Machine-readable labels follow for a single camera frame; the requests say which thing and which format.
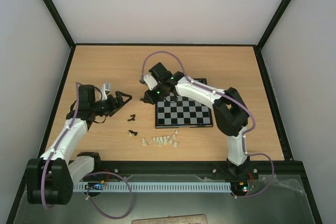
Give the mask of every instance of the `wooden tabletop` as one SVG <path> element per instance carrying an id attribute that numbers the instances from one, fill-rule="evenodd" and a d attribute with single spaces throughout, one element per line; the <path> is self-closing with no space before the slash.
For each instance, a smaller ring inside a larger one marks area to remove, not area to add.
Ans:
<path id="1" fill-rule="evenodd" d="M 72 159 L 79 152 L 99 152 L 102 160 L 110 161 L 225 160 L 226 136 L 216 127 L 215 119 L 214 127 L 180 128 L 176 148 L 171 144 L 142 145 L 143 137 L 151 140 L 154 136 L 171 136 L 175 130 L 155 129 L 155 106 L 139 101 L 147 90 L 139 83 L 143 60 L 159 50 L 176 54 L 193 78 L 206 78 L 208 85 L 220 89 L 236 88 L 257 121 L 256 129 L 247 134 L 249 153 L 262 152 L 274 160 L 284 160 L 252 47 L 77 46 L 47 147 L 62 130 L 69 107 L 76 99 L 75 82 L 98 87 L 110 82 L 113 94 L 119 90 L 131 94 L 133 99 L 104 124 L 93 124 Z M 180 71 L 174 58 L 159 54 L 148 60 L 145 73 L 159 61 L 172 73 Z M 136 120 L 128 122 L 131 114 L 136 114 Z M 139 134 L 130 137 L 128 130 Z"/>

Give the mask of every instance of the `purple cable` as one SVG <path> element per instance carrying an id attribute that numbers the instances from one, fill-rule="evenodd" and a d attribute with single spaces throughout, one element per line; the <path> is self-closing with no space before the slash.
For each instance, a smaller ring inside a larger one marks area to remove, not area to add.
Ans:
<path id="1" fill-rule="evenodd" d="M 121 179 L 122 181 L 125 182 L 125 184 L 127 185 L 129 191 L 130 191 L 130 194 L 131 194 L 131 203 L 130 203 L 130 207 L 129 209 L 127 210 L 127 212 L 125 214 L 123 214 L 122 216 L 119 216 L 119 217 L 114 217 L 114 216 L 110 216 L 110 215 L 107 215 L 105 214 L 102 210 L 100 210 L 97 205 L 93 202 L 93 200 L 91 199 L 91 197 L 89 196 L 89 192 L 90 192 L 90 189 L 92 187 L 90 187 L 87 192 L 86 192 L 86 195 L 88 196 L 87 199 L 89 199 L 89 201 L 93 204 L 93 206 L 95 207 L 95 209 L 101 214 L 103 215 L 104 217 L 106 218 L 109 218 L 109 219 L 113 219 L 113 220 L 118 220 L 118 219 L 122 219 L 122 218 L 125 218 L 132 210 L 133 210 L 133 207 L 134 207 L 134 193 L 132 192 L 132 188 L 130 186 L 130 184 L 128 184 L 127 180 L 124 179 L 123 177 L 121 177 L 120 175 L 118 174 L 115 174 L 115 173 L 111 173 L 111 172 L 97 172 L 97 173 L 88 173 L 86 175 L 87 176 L 93 176 L 93 175 L 99 175 L 99 174 L 110 174 L 110 175 L 113 175 L 119 179 Z"/>
<path id="2" fill-rule="evenodd" d="M 181 66 L 181 69 L 182 69 L 182 72 L 183 72 L 183 74 L 184 74 L 184 77 L 185 77 L 185 79 L 186 79 L 189 83 L 192 83 L 192 84 L 195 85 L 196 87 L 199 87 L 199 88 L 204 89 L 204 90 L 206 90 L 206 91 L 213 92 L 212 89 L 203 86 L 200 82 L 195 81 L 195 80 L 192 80 L 192 79 L 187 75 L 187 73 L 186 73 L 186 71 L 185 71 L 185 69 L 184 69 L 184 66 L 183 66 L 181 60 L 180 60 L 176 55 L 172 54 L 171 52 L 167 52 L 167 51 L 157 51 L 157 52 L 153 52 L 153 53 L 151 53 L 150 55 L 148 55 L 148 56 L 145 58 L 145 60 L 144 60 L 144 62 L 143 62 L 143 64 L 142 64 L 141 80 L 143 80 L 144 70 L 145 70 L 145 65 L 146 65 L 147 60 L 148 60 L 149 58 L 151 58 L 153 55 L 157 55 L 157 54 L 167 54 L 167 55 L 170 55 L 170 56 L 174 57 L 174 58 L 179 62 L 180 66 Z M 243 135 L 245 135 L 246 133 L 248 133 L 248 132 L 250 132 L 250 131 L 252 131 L 252 130 L 255 129 L 255 127 L 256 127 L 256 119 L 254 118 L 254 116 L 252 115 L 252 113 L 251 113 L 251 112 L 250 112 L 244 105 L 242 105 L 240 102 L 236 101 L 235 99 L 229 97 L 229 96 L 226 95 L 226 94 L 220 93 L 220 92 L 218 92 L 218 91 L 216 91 L 216 94 L 218 94 L 218 95 L 220 95 L 220 96 L 226 98 L 227 100 L 232 101 L 233 103 L 236 103 L 236 104 L 237 104 L 239 107 L 241 107 L 241 108 L 242 108 L 242 109 L 243 109 L 243 110 L 250 116 L 250 118 L 252 119 L 252 122 L 253 122 L 252 127 L 251 127 L 250 129 L 244 131 L 244 132 L 243 132 Z"/>
<path id="3" fill-rule="evenodd" d="M 271 163 L 272 173 L 271 173 L 271 178 L 270 178 L 268 184 L 267 184 L 262 190 L 260 190 L 259 192 L 255 193 L 255 194 L 245 195 L 245 196 L 237 196 L 237 195 L 235 195 L 233 192 L 231 192 L 231 194 L 232 194 L 233 196 L 235 196 L 235 198 L 240 198 L 240 199 L 251 198 L 251 197 L 255 197 L 255 196 L 257 196 L 257 195 L 262 194 L 262 193 L 263 193 L 264 191 L 266 191 L 267 188 L 272 184 L 272 180 L 273 180 L 273 178 L 274 178 L 274 164 L 273 164 L 273 161 L 272 161 L 272 159 L 270 158 L 270 156 L 268 156 L 267 154 L 264 154 L 264 153 L 255 153 L 255 154 L 246 154 L 246 155 L 249 156 L 249 157 L 253 157 L 253 156 L 265 156 L 265 157 L 267 157 L 268 160 L 269 160 L 270 163 Z"/>
<path id="4" fill-rule="evenodd" d="M 213 92 L 213 89 L 210 89 L 210 88 L 208 88 L 208 87 L 203 86 L 203 85 L 202 85 L 200 82 L 198 82 L 198 81 L 192 80 L 192 78 L 190 78 L 190 77 L 187 75 L 187 73 L 186 73 L 186 71 L 185 71 L 185 69 L 184 69 L 184 67 L 183 67 L 183 64 L 182 64 L 182 62 L 180 61 L 180 59 L 179 59 L 176 55 L 172 54 L 171 52 L 167 52 L 167 51 L 157 51 L 157 52 L 153 52 L 153 53 L 151 53 L 150 55 L 148 55 L 148 56 L 145 58 L 145 60 L 144 60 L 144 62 L 143 62 L 143 65 L 142 65 L 141 80 L 143 80 L 143 75 L 144 75 L 144 70 L 145 70 L 145 64 L 146 64 L 147 60 L 148 60 L 150 57 L 152 57 L 153 55 L 156 55 L 156 54 L 168 54 L 168 55 L 170 55 L 170 56 L 173 56 L 173 57 L 179 62 L 180 66 L 181 66 L 181 69 L 182 69 L 182 72 L 183 72 L 183 74 L 184 74 L 184 77 L 185 77 L 185 79 L 186 79 L 189 83 L 191 83 L 192 85 L 195 85 L 196 87 L 199 87 L 199 88 L 201 88 L 201 89 L 204 89 L 204 90 L 206 90 L 206 91 L 208 91 L 208 92 Z M 235 99 L 229 97 L 228 95 L 226 95 L 226 94 L 224 94 L 224 93 L 215 91 L 215 94 L 220 95 L 220 96 L 226 98 L 227 100 L 230 100 L 231 102 L 237 104 L 237 105 L 238 105 L 239 107 L 241 107 L 241 108 L 242 108 L 242 109 L 243 109 L 243 110 L 250 116 L 250 118 L 252 119 L 252 123 L 253 123 L 252 127 L 249 128 L 249 129 L 247 129 L 246 131 L 242 132 L 242 137 L 245 137 L 245 134 L 246 134 L 246 133 L 251 132 L 252 130 L 254 130 L 254 129 L 256 128 L 256 119 L 254 118 L 254 116 L 252 115 L 252 113 L 251 113 L 251 112 L 250 112 L 244 105 L 242 105 L 240 102 L 236 101 Z M 271 159 L 268 155 L 266 155 L 266 154 L 264 154 L 264 153 L 248 154 L 248 153 L 246 152 L 246 148 L 245 148 L 245 140 L 243 140 L 242 143 L 243 143 L 243 144 L 242 144 L 243 153 L 244 153 L 246 156 L 249 156 L 249 157 L 252 157 L 252 156 L 265 156 L 265 157 L 267 157 L 267 158 L 269 159 L 269 161 L 270 161 L 270 163 L 271 163 L 271 166 L 272 166 L 271 179 L 270 179 L 269 183 L 268 183 L 268 184 L 267 184 L 261 191 L 255 193 L 255 194 L 252 194 L 252 195 L 247 195 L 247 196 L 236 196 L 236 195 L 234 195 L 234 194 L 232 193 L 232 194 L 233 194 L 235 197 L 237 197 L 237 198 L 249 198 L 249 197 L 253 197 L 253 196 L 257 196 L 257 195 L 261 194 L 262 192 L 264 192 L 264 191 L 270 186 L 270 184 L 272 183 L 273 177 L 274 177 L 274 164 L 273 164 L 272 159 Z"/>
<path id="5" fill-rule="evenodd" d="M 79 82 L 76 82 L 76 109 L 75 109 L 75 113 L 74 113 L 74 116 L 69 124 L 69 128 L 71 128 L 75 122 L 75 119 L 76 119 L 76 116 L 77 116 L 77 113 L 78 113 L 78 101 L 79 101 L 79 86 L 81 84 Z M 69 129 L 65 129 L 65 131 L 63 131 L 62 135 L 59 137 L 59 139 L 57 140 L 55 146 L 54 146 L 54 149 L 56 150 L 57 147 L 59 146 L 59 144 L 61 143 L 62 139 L 64 138 L 64 136 L 67 134 L 67 132 L 69 131 Z M 49 166 L 49 163 L 50 163 L 50 160 L 52 158 L 52 156 L 54 155 L 53 152 L 50 153 L 49 157 L 47 158 L 46 160 L 46 163 L 44 164 L 44 168 L 43 168 L 43 171 L 42 171 L 42 178 L 41 178 L 41 201 L 42 201 L 42 205 L 44 207 L 44 209 L 46 210 L 49 210 L 53 207 L 53 205 L 51 206 L 48 206 L 47 203 L 46 203 L 46 196 L 45 196 L 45 182 L 46 182 L 46 176 L 47 176 L 47 171 L 48 171 L 48 166 Z"/>

